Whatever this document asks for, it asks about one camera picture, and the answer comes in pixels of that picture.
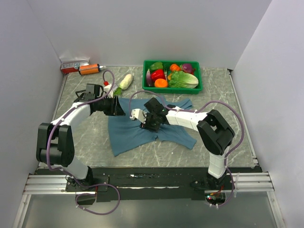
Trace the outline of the blue tank top garment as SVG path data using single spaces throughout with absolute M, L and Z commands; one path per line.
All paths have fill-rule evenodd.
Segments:
M 157 132 L 142 129 L 141 122 L 129 118 L 129 99 L 120 98 L 119 103 L 126 115 L 108 117 L 110 145 L 115 157 L 157 139 L 177 143 L 190 150 L 196 144 L 197 140 L 181 126 L 164 124 Z

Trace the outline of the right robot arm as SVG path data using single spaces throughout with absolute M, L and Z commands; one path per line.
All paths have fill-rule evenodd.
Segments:
M 205 148 L 209 151 L 207 183 L 212 189 L 224 184 L 227 174 L 225 155 L 235 136 L 231 126 L 219 111 L 198 112 L 175 105 L 163 106 L 156 98 L 144 104 L 147 111 L 132 110 L 132 117 L 141 121 L 141 127 L 158 131 L 161 125 L 175 125 L 197 131 Z

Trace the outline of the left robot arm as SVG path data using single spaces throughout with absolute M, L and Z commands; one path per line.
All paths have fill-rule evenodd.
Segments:
M 66 112 L 38 127 L 36 159 L 50 171 L 62 171 L 84 191 L 94 185 L 93 172 L 75 157 L 73 131 L 95 112 L 106 116 L 125 115 L 113 87 L 113 84 L 87 84 L 84 90 L 76 92 L 77 98 Z

